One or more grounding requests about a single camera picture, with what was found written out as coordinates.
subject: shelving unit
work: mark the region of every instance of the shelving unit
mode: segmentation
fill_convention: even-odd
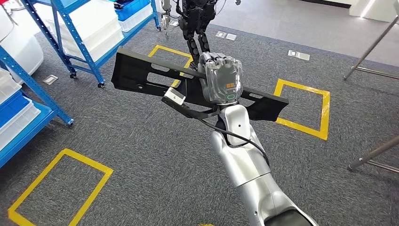
[[[13,140],[0,150],[0,167],[11,159],[26,143],[28,143],[55,116],[59,116],[67,125],[73,119],[43,90],[42,87],[0,46],[0,63],[7,65],[24,80],[25,84],[45,103],[33,102],[41,112]]]
[[[54,48],[56,53],[60,56],[62,62],[65,64],[67,69],[70,72],[70,78],[76,79],[76,70],[81,70],[84,72],[88,72],[93,74],[97,81],[98,81],[98,87],[99,88],[104,88],[104,82],[105,80],[103,79],[99,68],[110,58],[112,57],[118,48],[118,46],[124,45],[126,42],[128,42],[139,30],[141,30],[151,19],[154,19],[155,21],[155,26],[159,31],[161,31],[161,27],[158,21],[158,13],[157,9],[155,6],[155,0],[151,0],[151,6],[152,6],[152,14],[147,17],[145,20],[143,20],[140,24],[138,24],[136,27],[131,29],[129,32],[123,32],[124,38],[117,44],[115,45],[112,49],[110,49],[105,55],[103,55],[100,59],[97,61],[93,61],[92,57],[90,56],[85,44],[83,43],[81,37],[79,36],[78,32],[76,31],[75,26],[72,23],[72,20],[69,16],[69,14],[85,3],[89,2],[90,0],[21,0],[22,3],[25,5],[27,11],[33,18],[33,20],[36,22],[36,24],[39,26],[43,34],[46,36],[47,40],[50,42],[51,46]],[[34,8],[34,4],[39,3],[39,4],[44,4],[51,6],[53,9],[53,17],[54,17],[54,22],[56,24],[56,35],[57,35],[57,41],[54,39],[54,37],[51,35],[50,31],[47,29],[47,27],[44,25],[42,19],[40,16],[37,14],[36,9]],[[61,35],[60,35],[60,28],[59,28],[59,23],[58,23],[58,16],[57,12],[62,16],[63,21],[65,22],[65,25],[67,26],[69,32],[71,33],[72,37],[74,38],[76,44],[78,45],[80,51],[82,52],[83,56],[85,59],[81,59],[76,56],[70,56],[64,53],[63,48],[62,48],[62,40],[61,40]],[[75,65],[71,63],[71,59],[86,63],[89,68],[85,68],[79,65]]]

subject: carpet floor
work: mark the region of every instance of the carpet floor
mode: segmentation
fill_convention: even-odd
[[[217,31],[237,39],[218,38]],[[399,176],[372,166],[346,170],[348,162],[398,135],[395,80],[355,72],[344,82],[353,57],[215,25],[207,34],[213,52],[242,61],[248,87],[273,93],[283,79],[330,92],[327,140],[275,122],[252,122],[276,182],[302,210],[321,226],[399,225]],[[44,36],[37,38],[45,60],[33,77],[75,123],[69,128],[53,120],[0,169],[0,225],[15,225],[7,209],[64,148],[113,169],[80,226],[248,225],[239,194],[211,150],[211,129],[159,97],[114,89],[115,57],[101,68],[108,81],[104,89],[88,73],[71,80]],[[125,48],[147,55],[156,45],[188,52],[178,28],[171,29],[166,41],[152,22]],[[310,61],[289,57],[290,49],[310,54]],[[187,61],[162,49],[153,57],[178,65]],[[399,72],[371,61],[364,66]],[[50,74],[59,79],[52,85],[41,82]],[[284,86],[281,96],[290,100],[281,118],[319,129],[320,94]],[[395,147],[378,160],[397,164],[397,151]],[[65,156],[16,211],[38,226],[68,225],[102,175]]]

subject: yellow floor tape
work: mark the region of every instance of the yellow floor tape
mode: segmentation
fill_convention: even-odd
[[[151,52],[148,54],[148,57],[152,57],[157,52],[158,49],[163,49],[163,50],[171,52],[171,53],[176,53],[176,54],[182,55],[184,57],[188,57],[188,60],[187,60],[186,64],[184,65],[184,68],[188,68],[190,66],[190,62],[192,61],[192,56],[190,54],[184,53],[184,52],[180,52],[179,50],[171,49],[171,48],[160,46],[160,45],[156,45],[151,50]],[[171,87],[176,87],[178,83],[179,83],[179,80],[175,79],[173,81],[172,85],[170,85],[170,86]]]
[[[96,162],[84,155],[81,155],[77,152],[74,152],[69,149],[63,149],[51,162],[50,164],[39,174],[39,176],[28,186],[28,188],[22,193],[22,195],[11,205],[8,209],[8,218],[12,220],[19,226],[35,226],[28,219],[24,218],[20,214],[16,212],[16,209],[19,205],[28,197],[28,195],[34,190],[34,188],[40,183],[40,181],[50,172],[50,170],[60,161],[60,159],[64,156],[68,155],[76,160],[79,160],[99,171],[104,172],[103,178],[101,178],[100,182],[97,184],[95,189],[92,191],[90,196],[86,199],[85,203],[73,217],[72,221],[69,223],[69,226],[75,226],[82,218],[83,214],[87,211],[88,207],[91,205],[93,200],[96,198],[98,193],[103,188],[104,184],[107,182],[108,178],[112,174],[113,170],[109,167],[104,166],[103,164]]]
[[[313,136],[319,137],[323,140],[327,140],[328,137],[328,121],[329,121],[329,116],[330,116],[330,92],[328,91],[324,91],[324,90],[320,90],[320,89],[315,89],[312,87],[308,87],[308,86],[304,86],[298,83],[294,83],[291,81],[286,81],[286,80],[282,80],[279,79],[277,81],[277,85],[276,88],[274,90],[274,95],[275,96],[280,96],[281,92],[283,90],[283,86],[291,86],[297,89],[303,89],[306,91],[310,91],[313,93],[317,93],[317,94],[321,94],[323,96],[323,102],[322,102],[322,108],[321,108],[321,122],[320,122],[320,130],[315,130],[303,125],[300,125],[298,123],[289,121],[289,120],[285,120],[282,118],[278,118],[277,119],[277,123],[280,123],[282,125],[297,129],[299,131],[302,131],[304,133],[307,134],[311,134]]]

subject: blue plastic bin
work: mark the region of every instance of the blue plastic bin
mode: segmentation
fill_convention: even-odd
[[[26,107],[28,103],[29,100],[25,99],[24,96],[22,96],[22,92],[18,90],[0,104],[0,128]]]
[[[119,4],[122,8],[121,9],[115,9],[116,14],[118,14],[118,20],[119,21],[125,21],[129,17],[131,17],[133,14],[137,13],[140,11],[142,8],[147,6],[150,3],[151,0],[133,0],[127,3]]]

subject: gray floor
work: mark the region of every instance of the gray floor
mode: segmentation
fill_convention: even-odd
[[[218,2],[217,11],[223,3],[223,0]],[[35,7],[40,13],[51,14],[46,6],[36,4]],[[14,12],[13,18],[26,31],[39,32],[25,10]],[[360,57],[388,26],[386,22],[350,16],[345,8],[299,0],[242,0],[239,6],[234,0],[226,0],[212,24],[352,57]],[[368,59],[399,66],[398,37],[397,25]]]
[[[217,38],[219,30],[238,38]],[[331,92],[327,141],[273,122],[252,122],[281,189],[321,226],[397,226],[398,175],[370,166],[357,172],[345,168],[348,161],[397,135],[395,81],[356,72],[343,82],[353,57],[216,25],[208,33],[213,51],[242,60],[246,86],[273,93],[281,78]],[[37,37],[45,61],[34,78],[59,77],[50,86],[41,84],[76,122],[69,129],[58,119],[52,121],[0,169],[0,225],[14,225],[7,208],[64,148],[114,170],[79,225],[248,225],[240,197],[210,149],[210,129],[158,97],[116,90],[111,83],[99,89],[87,73],[70,80],[43,36]],[[171,40],[165,41],[152,24],[125,47],[148,54],[156,44],[187,52],[181,31],[171,30]],[[289,49],[306,52],[311,60],[288,57]],[[186,61],[163,50],[154,57],[179,65]],[[107,81],[113,64],[114,58],[101,69]],[[365,65],[399,71],[380,63]],[[290,87],[284,87],[282,96],[291,104],[281,117],[318,128],[320,96]],[[388,152],[379,160],[394,164],[399,159]],[[17,211],[36,225],[68,225],[100,176],[83,163],[62,159]]]

